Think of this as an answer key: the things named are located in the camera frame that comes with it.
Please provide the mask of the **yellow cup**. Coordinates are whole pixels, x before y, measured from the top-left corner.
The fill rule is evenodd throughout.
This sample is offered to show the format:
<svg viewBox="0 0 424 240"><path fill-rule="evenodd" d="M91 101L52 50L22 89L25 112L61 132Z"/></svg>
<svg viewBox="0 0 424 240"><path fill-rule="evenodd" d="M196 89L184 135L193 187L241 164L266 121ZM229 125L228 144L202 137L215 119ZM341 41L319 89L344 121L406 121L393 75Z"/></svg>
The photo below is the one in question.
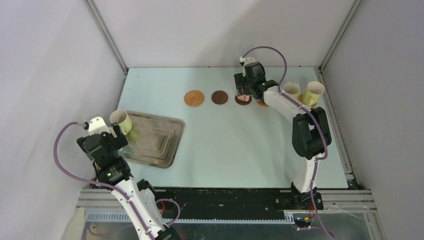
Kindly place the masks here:
<svg viewBox="0 0 424 240"><path fill-rule="evenodd" d="M283 85L283 92L290 97L297 99L300 93L300 86L295 82L286 82Z"/></svg>

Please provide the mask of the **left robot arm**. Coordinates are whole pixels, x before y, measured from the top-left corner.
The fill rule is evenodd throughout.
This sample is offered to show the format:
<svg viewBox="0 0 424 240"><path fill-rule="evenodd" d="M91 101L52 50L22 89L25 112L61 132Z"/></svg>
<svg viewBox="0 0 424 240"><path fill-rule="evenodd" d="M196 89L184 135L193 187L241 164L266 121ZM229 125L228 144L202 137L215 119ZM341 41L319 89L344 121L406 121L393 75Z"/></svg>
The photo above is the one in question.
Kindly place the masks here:
<svg viewBox="0 0 424 240"><path fill-rule="evenodd" d="M94 167L98 184L118 200L133 223L140 240L178 240L177 231L165 222L158 209L158 194L144 179L136 181L127 161L118 151L128 141L118 124L107 126L101 117L85 122L88 136L77 144Z"/></svg>

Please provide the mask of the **light yellow-green cup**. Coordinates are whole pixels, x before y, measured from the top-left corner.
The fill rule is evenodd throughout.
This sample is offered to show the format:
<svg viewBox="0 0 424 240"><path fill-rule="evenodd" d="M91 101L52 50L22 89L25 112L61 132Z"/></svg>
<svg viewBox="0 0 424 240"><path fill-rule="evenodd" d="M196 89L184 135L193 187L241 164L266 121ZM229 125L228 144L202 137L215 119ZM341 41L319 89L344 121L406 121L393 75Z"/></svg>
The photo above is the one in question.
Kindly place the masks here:
<svg viewBox="0 0 424 240"><path fill-rule="evenodd" d="M302 95L302 102L307 106L314 106L320 97L325 93L325 86L318 81L311 81L307 84Z"/></svg>

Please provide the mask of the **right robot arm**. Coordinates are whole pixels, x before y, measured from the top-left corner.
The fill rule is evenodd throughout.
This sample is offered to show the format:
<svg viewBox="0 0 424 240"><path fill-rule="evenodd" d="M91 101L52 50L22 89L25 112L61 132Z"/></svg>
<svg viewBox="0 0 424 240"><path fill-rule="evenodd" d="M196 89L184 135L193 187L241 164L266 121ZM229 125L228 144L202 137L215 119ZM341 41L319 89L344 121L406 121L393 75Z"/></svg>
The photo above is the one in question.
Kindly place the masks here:
<svg viewBox="0 0 424 240"><path fill-rule="evenodd" d="M264 66L254 58L241 58L242 72L234 75L235 100L249 103L260 101L283 115L291 123L291 143L303 160L291 183L291 204L304 209L316 204L316 177L320 161L328 156L332 142L326 111L312 108L283 91L282 85L268 80Z"/></svg>

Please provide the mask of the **pink cup front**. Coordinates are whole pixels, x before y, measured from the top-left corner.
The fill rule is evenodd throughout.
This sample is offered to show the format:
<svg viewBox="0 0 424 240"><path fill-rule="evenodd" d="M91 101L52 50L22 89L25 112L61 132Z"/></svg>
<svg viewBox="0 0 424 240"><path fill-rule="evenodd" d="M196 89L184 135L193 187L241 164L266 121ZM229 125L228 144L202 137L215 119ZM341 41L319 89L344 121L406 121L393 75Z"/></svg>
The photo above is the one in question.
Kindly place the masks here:
<svg viewBox="0 0 424 240"><path fill-rule="evenodd" d="M250 102L251 101L251 96L250 95L243 94L243 95L237 96L237 99L239 101L242 101L242 102Z"/></svg>

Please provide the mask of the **woven rattan coaster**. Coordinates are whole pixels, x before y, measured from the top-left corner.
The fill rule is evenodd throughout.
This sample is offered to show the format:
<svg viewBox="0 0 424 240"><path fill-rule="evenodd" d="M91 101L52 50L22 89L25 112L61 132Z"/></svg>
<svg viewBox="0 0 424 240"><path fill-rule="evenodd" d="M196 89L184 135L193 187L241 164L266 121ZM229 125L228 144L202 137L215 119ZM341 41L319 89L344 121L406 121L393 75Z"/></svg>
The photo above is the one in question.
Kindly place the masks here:
<svg viewBox="0 0 424 240"><path fill-rule="evenodd" d="M303 101L303 94L300 94L299 96L298 96L298 98L297 98L297 100L299 101L299 102L301 102L303 105L306 105L305 103L304 103L304 101ZM314 103L313 105L308 105L308 107L310 107L310 108L316 108L317 107L317 103Z"/></svg>
<svg viewBox="0 0 424 240"><path fill-rule="evenodd" d="M184 103L189 107L199 107L205 100L204 94L199 90L191 90L184 95Z"/></svg>

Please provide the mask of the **light green cup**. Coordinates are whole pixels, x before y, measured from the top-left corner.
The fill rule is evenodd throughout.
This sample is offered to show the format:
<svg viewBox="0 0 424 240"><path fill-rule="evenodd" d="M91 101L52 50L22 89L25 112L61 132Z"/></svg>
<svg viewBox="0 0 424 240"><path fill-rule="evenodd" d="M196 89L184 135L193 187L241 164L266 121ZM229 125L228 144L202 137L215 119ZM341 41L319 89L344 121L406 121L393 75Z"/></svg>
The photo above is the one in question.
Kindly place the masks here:
<svg viewBox="0 0 424 240"><path fill-rule="evenodd" d="M109 116L109 121L112 124L118 124L124 135L127 135L133 128L133 123L129 114L122 109L112 112Z"/></svg>

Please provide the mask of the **light wooden coaster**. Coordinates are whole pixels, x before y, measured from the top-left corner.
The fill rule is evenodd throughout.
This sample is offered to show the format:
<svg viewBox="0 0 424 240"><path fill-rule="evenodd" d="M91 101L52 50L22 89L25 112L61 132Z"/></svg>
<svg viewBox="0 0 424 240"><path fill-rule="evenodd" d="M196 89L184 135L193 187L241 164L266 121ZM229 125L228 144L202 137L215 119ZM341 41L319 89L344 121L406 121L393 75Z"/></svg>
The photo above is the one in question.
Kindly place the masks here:
<svg viewBox="0 0 424 240"><path fill-rule="evenodd" d="M266 104L266 103L264 103L264 102L262 102L262 101L260 101L260 100L257 100L256 101L260 106L262 106L262 107L268 107L268 105Z"/></svg>

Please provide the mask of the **dark wooden coaster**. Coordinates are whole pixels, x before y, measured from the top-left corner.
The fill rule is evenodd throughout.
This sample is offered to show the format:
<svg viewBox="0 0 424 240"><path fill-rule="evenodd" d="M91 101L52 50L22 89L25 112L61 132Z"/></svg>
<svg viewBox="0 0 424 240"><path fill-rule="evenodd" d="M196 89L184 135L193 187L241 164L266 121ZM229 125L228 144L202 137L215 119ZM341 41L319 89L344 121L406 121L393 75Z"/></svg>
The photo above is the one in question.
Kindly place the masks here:
<svg viewBox="0 0 424 240"><path fill-rule="evenodd" d="M240 100L237 96L235 96L234 100L238 105L241 106L249 105L252 102L252 98L250 96L248 96L248 100Z"/></svg>
<svg viewBox="0 0 424 240"><path fill-rule="evenodd" d="M211 100L217 105L223 105L228 101L228 94L223 90L217 90L211 95Z"/></svg>

